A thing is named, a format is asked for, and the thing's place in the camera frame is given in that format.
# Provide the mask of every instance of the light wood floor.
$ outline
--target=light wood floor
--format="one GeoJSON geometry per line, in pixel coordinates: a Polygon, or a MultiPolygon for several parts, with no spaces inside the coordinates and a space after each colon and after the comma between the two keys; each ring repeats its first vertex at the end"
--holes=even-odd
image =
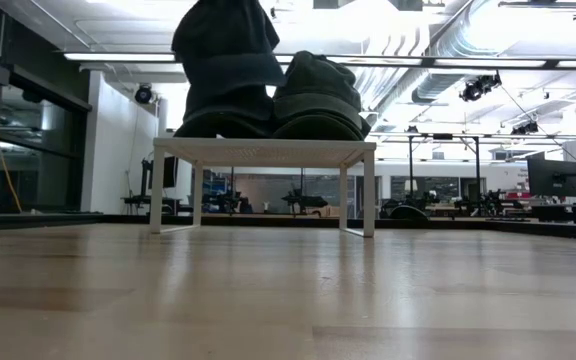
{"type": "Polygon", "coordinates": [[[576,241],[0,232],[0,359],[576,359],[576,241]]]}

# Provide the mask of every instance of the computer monitor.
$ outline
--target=computer monitor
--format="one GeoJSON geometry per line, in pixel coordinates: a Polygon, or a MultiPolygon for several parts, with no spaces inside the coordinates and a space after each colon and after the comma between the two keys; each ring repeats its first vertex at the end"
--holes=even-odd
{"type": "MultiPolygon", "coordinates": [[[[164,159],[164,189],[174,188],[175,186],[177,186],[178,162],[179,162],[178,159],[174,156],[167,157],[164,159]]],[[[150,171],[150,178],[148,180],[148,189],[152,189],[152,171],[150,171]]]]}
{"type": "Polygon", "coordinates": [[[576,162],[528,159],[532,195],[576,197],[576,162]]]}

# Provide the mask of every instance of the table top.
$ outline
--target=table top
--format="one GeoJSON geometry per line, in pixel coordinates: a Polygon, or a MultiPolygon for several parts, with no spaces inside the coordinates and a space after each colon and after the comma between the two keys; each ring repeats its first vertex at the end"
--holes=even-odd
{"type": "Polygon", "coordinates": [[[204,166],[350,167],[377,144],[362,141],[156,138],[156,147],[204,166]]]}

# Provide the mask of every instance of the table leg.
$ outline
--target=table leg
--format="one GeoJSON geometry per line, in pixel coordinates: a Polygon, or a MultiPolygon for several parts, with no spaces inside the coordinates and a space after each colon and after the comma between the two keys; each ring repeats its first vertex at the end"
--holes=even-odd
{"type": "Polygon", "coordinates": [[[165,151],[155,146],[155,160],[152,174],[152,193],[150,194],[150,232],[161,233],[161,194],[164,186],[164,156],[165,151]]]}
{"type": "Polygon", "coordinates": [[[348,168],[342,164],[339,168],[339,229],[348,228],[348,168]]]}
{"type": "Polygon", "coordinates": [[[375,152],[364,152],[364,237],[375,235],[375,152]]]}
{"type": "Polygon", "coordinates": [[[202,163],[195,164],[195,191],[192,205],[192,224],[201,226],[201,200],[203,197],[204,167],[202,163]]]}

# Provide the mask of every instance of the white table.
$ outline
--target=white table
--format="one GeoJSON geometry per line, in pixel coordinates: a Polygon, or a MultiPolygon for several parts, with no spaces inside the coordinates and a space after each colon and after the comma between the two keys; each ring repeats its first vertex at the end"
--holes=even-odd
{"type": "Polygon", "coordinates": [[[193,224],[167,229],[177,231],[201,226],[201,200],[204,167],[279,167],[279,168],[338,168],[339,229],[364,237],[375,233],[375,212],[364,211],[363,232],[347,228],[348,169],[364,161],[364,209],[375,207],[375,143],[359,141],[315,141],[272,139],[194,139],[156,138],[153,167],[150,231],[161,229],[161,201],[164,180],[164,156],[174,155],[195,168],[193,224]]]}

